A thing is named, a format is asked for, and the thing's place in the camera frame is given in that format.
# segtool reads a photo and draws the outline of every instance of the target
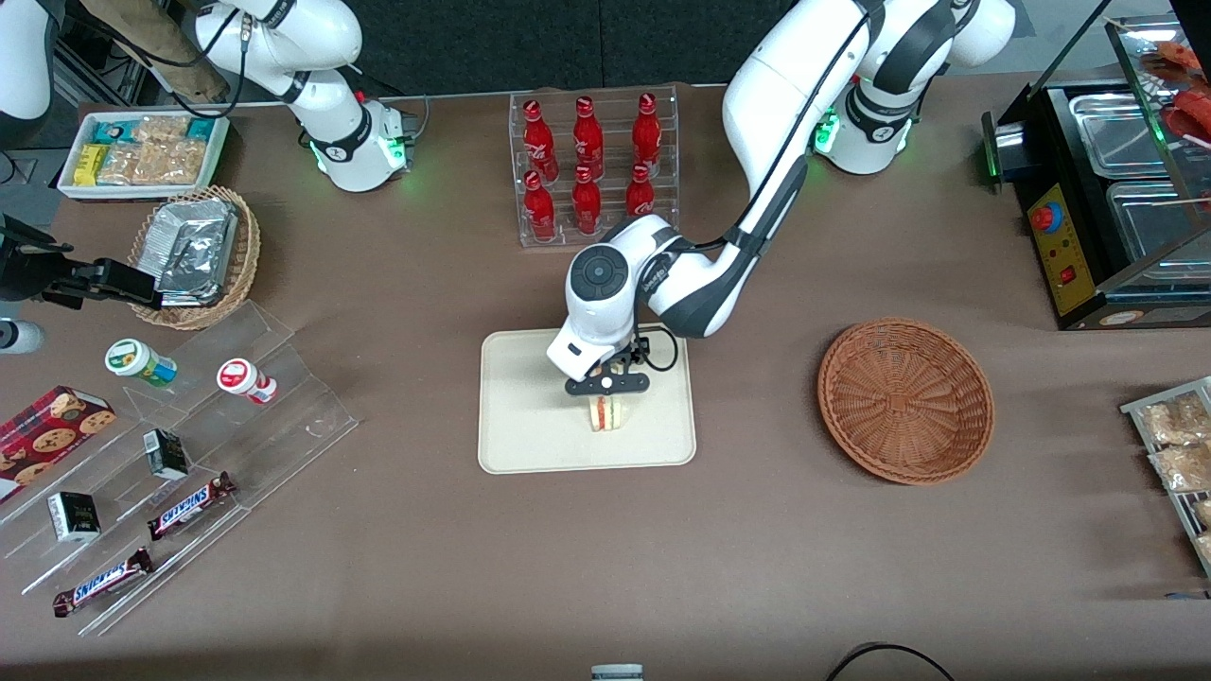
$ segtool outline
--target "clear acrylic display stand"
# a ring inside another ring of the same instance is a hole
[[[0,525],[4,568],[23,594],[45,601],[74,589],[147,546],[156,566],[117,594],[98,596],[67,622],[80,635],[103,634],[127,612],[237,525],[265,497],[352,430],[357,422],[286,340],[292,332],[247,302],[218,325],[170,354],[177,378],[165,390],[144,384],[127,389],[138,423],[128,425],[74,468],[30,494]],[[251,360],[277,380],[268,405],[218,389],[214,374],[231,357]],[[151,475],[143,434],[153,428],[180,437],[190,462],[183,480]],[[155,543],[147,522],[226,471],[239,490],[182,530]],[[57,542],[46,496],[91,494],[102,536],[88,543]]]
[[[656,116],[660,119],[660,173],[652,178],[656,201],[653,212],[677,227],[681,221],[681,151],[677,118],[677,91],[671,86],[614,87],[607,90],[580,90],[574,92],[527,92],[509,98],[509,139],[513,156],[513,190],[517,196],[517,225],[522,246],[587,246],[601,240],[612,227],[626,218],[626,187],[631,183],[635,150],[631,127],[639,115],[639,95],[650,92],[656,97]],[[572,207],[572,189],[576,185],[576,151],[572,141],[572,128],[576,124],[576,98],[593,99],[597,121],[606,138],[606,174],[597,181],[602,193],[602,214],[597,231],[586,235],[576,229]],[[526,154],[526,116],[522,104],[529,99],[543,105],[543,120],[555,137],[555,158],[559,162],[559,177],[546,185],[555,200],[555,239],[539,241],[526,221],[526,185],[522,177],[530,170]]]

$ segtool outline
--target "foil package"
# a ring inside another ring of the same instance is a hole
[[[239,223],[239,210],[222,199],[166,204],[156,210],[136,268],[156,277],[163,307],[219,302]]]

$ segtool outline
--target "table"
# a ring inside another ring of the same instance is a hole
[[[1211,331],[1055,331],[1011,193],[978,184],[980,114],[1025,81],[939,79],[877,177],[813,165],[728,326],[690,343],[693,462],[522,476],[476,463],[480,344],[557,326],[572,253],[517,244],[507,97],[436,101],[415,171],[366,195],[316,172],[285,108],[239,109],[217,182],[262,224],[253,298],[365,423],[101,639],[0,565],[6,679],[822,679],[868,640],[965,680],[1198,676],[1207,606],[1161,595],[1205,580],[1117,407],[1211,373]],[[679,86],[699,240],[746,202],[722,92]],[[125,256],[149,210],[64,201],[53,230]],[[121,304],[27,310],[50,338],[0,364],[4,414],[58,383],[120,395],[116,338],[186,338]],[[965,477],[885,483],[826,434],[817,362],[883,315],[987,372],[997,431]]]

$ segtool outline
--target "red bottle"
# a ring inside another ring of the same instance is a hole
[[[648,182],[648,166],[635,164],[631,168],[631,184],[626,188],[626,214],[645,216],[656,202],[656,193]]]
[[[639,95],[639,118],[631,128],[635,162],[648,166],[648,177],[660,174],[660,119],[656,118],[656,96]]]
[[[559,162],[555,160],[555,136],[551,127],[543,120],[543,107],[530,99],[522,104],[526,115],[526,154],[530,167],[536,170],[546,183],[559,177]]]
[[[543,187],[543,178],[535,171],[526,171],[526,221],[529,222],[534,239],[551,241],[555,239],[555,201],[551,193]]]
[[[576,185],[572,189],[572,206],[576,211],[576,229],[592,235],[597,231],[597,221],[602,216],[602,191],[593,182],[593,172],[589,166],[576,166]]]
[[[606,174],[606,142],[602,124],[593,115],[593,101],[589,97],[576,97],[576,125],[572,128],[572,139],[576,143],[576,162],[589,166],[593,179]]]

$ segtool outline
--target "wicker basket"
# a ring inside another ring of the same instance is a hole
[[[163,308],[162,310],[149,310],[140,305],[131,305],[134,314],[143,321],[157,326],[168,326],[178,331],[197,331],[213,326],[223,317],[228,316],[248,297],[252,290],[252,280],[257,275],[257,258],[260,256],[260,228],[257,227],[257,217],[248,210],[248,204],[239,194],[223,187],[207,187],[201,191],[193,191],[180,196],[168,199],[168,202],[199,201],[202,199],[223,199],[230,201],[240,210],[240,224],[236,227],[236,241],[231,248],[231,258],[228,262],[226,281],[223,282],[223,297],[219,302],[208,308]],[[143,252],[143,240],[147,238],[148,227],[151,224],[153,212],[148,219],[143,221],[143,229],[134,238],[134,246],[126,262],[134,267]]]
[[[953,338],[907,319],[845,330],[816,384],[828,431],[866,470],[906,485],[966,473],[988,448],[992,391]]]

